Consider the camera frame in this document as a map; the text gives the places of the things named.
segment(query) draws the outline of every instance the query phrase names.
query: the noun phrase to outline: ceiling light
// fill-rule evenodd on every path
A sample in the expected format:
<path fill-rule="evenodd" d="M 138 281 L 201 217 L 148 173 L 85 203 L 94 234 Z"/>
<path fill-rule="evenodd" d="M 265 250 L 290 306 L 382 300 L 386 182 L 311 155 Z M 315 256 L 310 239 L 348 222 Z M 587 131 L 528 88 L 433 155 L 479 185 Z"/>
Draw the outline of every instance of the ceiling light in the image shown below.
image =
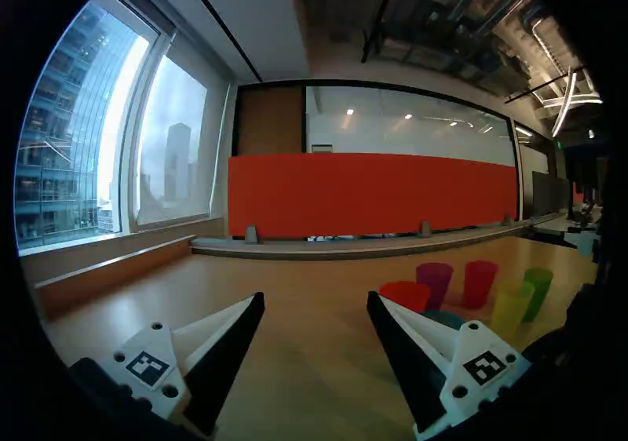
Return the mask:
<path fill-rule="evenodd" d="M 528 137 L 532 137 L 532 132 L 530 132 L 529 130 L 523 129 L 522 127 L 515 127 L 515 130 L 517 132 L 521 132 L 523 135 L 527 135 Z"/>
<path fill-rule="evenodd" d="M 560 107 L 560 112 L 558 113 L 558 117 L 556 118 L 556 124 L 554 124 L 554 128 L 552 129 L 552 137 L 558 135 L 558 132 L 563 125 L 564 116 L 567 114 L 569 104 L 571 103 L 571 97 L 574 95 L 575 78 L 576 73 L 571 73 L 569 81 L 567 82 L 567 96 L 564 97 L 564 104 Z"/>
<path fill-rule="evenodd" d="M 602 100 L 571 100 L 569 104 L 602 104 Z M 557 101 L 556 103 L 544 104 L 544 108 L 555 108 L 556 106 L 562 106 L 563 101 Z"/>

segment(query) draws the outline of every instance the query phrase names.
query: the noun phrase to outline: screw hole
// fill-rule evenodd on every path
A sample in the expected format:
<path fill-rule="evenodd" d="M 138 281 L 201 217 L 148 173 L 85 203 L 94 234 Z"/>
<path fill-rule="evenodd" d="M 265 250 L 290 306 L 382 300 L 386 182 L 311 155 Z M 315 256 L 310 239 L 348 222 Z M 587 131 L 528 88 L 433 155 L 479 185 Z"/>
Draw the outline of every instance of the screw hole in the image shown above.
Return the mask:
<path fill-rule="evenodd" d="M 135 399 L 137 401 L 137 405 L 139 405 L 142 410 L 152 410 L 152 403 L 150 400 L 145 397 L 140 397 L 139 399 Z"/>
<path fill-rule="evenodd" d="M 124 395 L 127 395 L 129 397 L 133 394 L 133 389 L 131 388 L 130 385 L 120 384 L 120 389 L 122 390 L 122 393 Z"/>
<path fill-rule="evenodd" d="M 451 394 L 456 399 L 461 399 L 462 397 L 467 395 L 467 393 L 469 393 L 469 391 L 466 389 L 466 387 L 464 385 L 457 385 L 457 386 L 454 387 L 454 390 L 451 391 Z"/>
<path fill-rule="evenodd" d="M 164 385 L 162 388 L 162 394 L 169 399 L 173 399 L 174 397 L 179 395 L 179 389 L 170 384 Z"/>

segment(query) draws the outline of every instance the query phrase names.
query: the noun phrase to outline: window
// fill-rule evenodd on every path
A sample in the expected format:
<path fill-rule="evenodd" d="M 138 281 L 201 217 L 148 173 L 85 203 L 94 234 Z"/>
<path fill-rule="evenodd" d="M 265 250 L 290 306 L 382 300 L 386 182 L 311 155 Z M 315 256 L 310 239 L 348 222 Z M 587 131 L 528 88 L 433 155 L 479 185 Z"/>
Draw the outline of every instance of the window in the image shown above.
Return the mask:
<path fill-rule="evenodd" d="M 16 159 L 21 250 L 209 216 L 228 82 L 143 17 L 90 0 L 42 69 Z"/>
<path fill-rule="evenodd" d="M 119 1 L 92 0 L 61 38 L 35 87 L 20 140 L 20 248 L 120 230 L 119 220 L 100 229 L 97 211 L 118 208 L 111 190 L 122 112 L 157 36 Z"/>
<path fill-rule="evenodd" d="M 309 151 L 427 155 L 515 166 L 505 118 L 419 94 L 353 86 L 308 86 Z"/>
<path fill-rule="evenodd" d="M 178 35 L 159 62 L 141 123 L 135 175 L 138 225 L 209 213 L 227 88 Z"/>

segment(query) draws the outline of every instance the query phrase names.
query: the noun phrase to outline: red partition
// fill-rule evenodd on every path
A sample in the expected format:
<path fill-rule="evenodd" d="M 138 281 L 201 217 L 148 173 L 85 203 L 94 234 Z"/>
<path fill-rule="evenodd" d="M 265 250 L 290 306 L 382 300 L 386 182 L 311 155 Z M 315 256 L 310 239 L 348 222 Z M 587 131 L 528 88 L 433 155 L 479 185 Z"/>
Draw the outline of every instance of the red partition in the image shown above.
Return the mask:
<path fill-rule="evenodd" d="M 367 235 L 517 216 L 513 166 L 369 153 L 244 155 L 229 159 L 229 233 L 261 237 Z"/>

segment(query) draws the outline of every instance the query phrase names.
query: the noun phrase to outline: building facade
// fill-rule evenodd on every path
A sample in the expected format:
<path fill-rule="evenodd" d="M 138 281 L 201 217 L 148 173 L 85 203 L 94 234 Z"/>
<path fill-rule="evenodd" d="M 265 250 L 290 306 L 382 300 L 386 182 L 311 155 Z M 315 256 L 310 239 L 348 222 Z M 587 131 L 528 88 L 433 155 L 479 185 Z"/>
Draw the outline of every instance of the building facade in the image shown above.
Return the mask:
<path fill-rule="evenodd" d="M 111 222 L 111 198 L 97 197 L 98 160 L 111 94 L 137 37 L 91 2 L 44 67 L 16 161 L 21 249 L 119 230 Z M 108 210 L 99 212 L 99 200 Z"/>

